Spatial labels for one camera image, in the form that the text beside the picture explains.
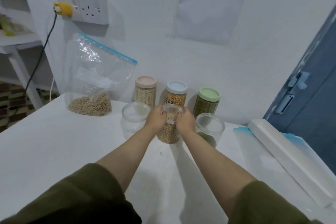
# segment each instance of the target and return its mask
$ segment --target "black cable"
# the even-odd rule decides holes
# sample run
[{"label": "black cable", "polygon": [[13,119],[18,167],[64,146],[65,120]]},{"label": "black cable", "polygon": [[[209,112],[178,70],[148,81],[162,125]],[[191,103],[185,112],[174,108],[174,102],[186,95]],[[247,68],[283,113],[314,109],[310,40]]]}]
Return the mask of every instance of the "black cable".
[{"label": "black cable", "polygon": [[34,68],[32,74],[31,74],[31,76],[30,76],[30,78],[29,78],[29,80],[28,80],[28,82],[27,82],[26,88],[24,89],[24,94],[23,94],[24,96],[27,94],[27,89],[28,89],[28,87],[29,87],[29,84],[30,84],[32,78],[34,77],[35,72],[36,72],[38,66],[40,65],[40,62],[41,62],[41,60],[42,60],[42,56],[43,56],[44,49],[45,49],[45,47],[47,46],[49,37],[50,37],[50,35],[51,35],[51,32],[53,31],[53,29],[54,29],[54,27],[55,27],[56,18],[57,18],[57,13],[55,12],[54,22],[53,22],[53,24],[52,24],[51,30],[49,31],[49,34],[48,34],[48,36],[47,36],[47,39],[45,40],[45,44],[44,44],[44,46],[43,46],[43,48],[42,48],[42,50],[41,50],[41,53],[40,53],[39,59],[38,59],[38,61],[37,61],[37,63],[36,63],[36,66],[35,66],[35,68]]}]

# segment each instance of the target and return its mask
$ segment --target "hand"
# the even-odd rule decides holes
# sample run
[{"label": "hand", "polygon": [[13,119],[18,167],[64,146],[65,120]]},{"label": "hand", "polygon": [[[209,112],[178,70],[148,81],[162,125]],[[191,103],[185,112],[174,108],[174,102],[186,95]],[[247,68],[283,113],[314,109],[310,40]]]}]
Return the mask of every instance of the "hand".
[{"label": "hand", "polygon": [[195,132],[196,120],[187,107],[183,107],[184,115],[177,114],[176,128],[182,137],[188,132]]},{"label": "hand", "polygon": [[163,111],[161,114],[162,105],[155,107],[148,115],[145,127],[150,128],[157,134],[166,124],[167,112]]}]

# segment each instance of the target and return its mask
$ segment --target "pink lid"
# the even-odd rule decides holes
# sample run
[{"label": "pink lid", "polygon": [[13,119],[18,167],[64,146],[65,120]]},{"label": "pink lid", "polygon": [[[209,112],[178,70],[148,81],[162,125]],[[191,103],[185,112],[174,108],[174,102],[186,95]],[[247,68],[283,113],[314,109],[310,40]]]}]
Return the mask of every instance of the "pink lid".
[{"label": "pink lid", "polygon": [[156,86],[156,80],[153,77],[150,76],[140,76],[136,81],[135,85],[144,88],[144,89],[150,89],[154,88]]}]

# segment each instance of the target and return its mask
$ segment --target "green lid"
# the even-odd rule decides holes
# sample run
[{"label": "green lid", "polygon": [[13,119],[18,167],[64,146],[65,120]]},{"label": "green lid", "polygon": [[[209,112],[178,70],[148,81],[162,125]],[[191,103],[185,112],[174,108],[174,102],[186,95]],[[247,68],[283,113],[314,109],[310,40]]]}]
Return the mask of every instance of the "green lid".
[{"label": "green lid", "polygon": [[221,95],[218,93],[218,91],[212,88],[201,88],[198,92],[198,95],[204,100],[210,102],[217,102],[221,98]]}]

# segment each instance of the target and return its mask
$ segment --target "forearm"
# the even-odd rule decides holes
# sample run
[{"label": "forearm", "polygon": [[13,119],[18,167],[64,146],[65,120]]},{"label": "forearm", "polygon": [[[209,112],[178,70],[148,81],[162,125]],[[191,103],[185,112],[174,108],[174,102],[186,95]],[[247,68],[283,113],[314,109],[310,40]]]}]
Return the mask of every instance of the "forearm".
[{"label": "forearm", "polygon": [[128,188],[155,134],[155,129],[145,126],[118,148],[96,162],[113,174],[123,192]]},{"label": "forearm", "polygon": [[217,201],[230,217],[241,190],[256,179],[195,132],[187,132],[183,138]]}]

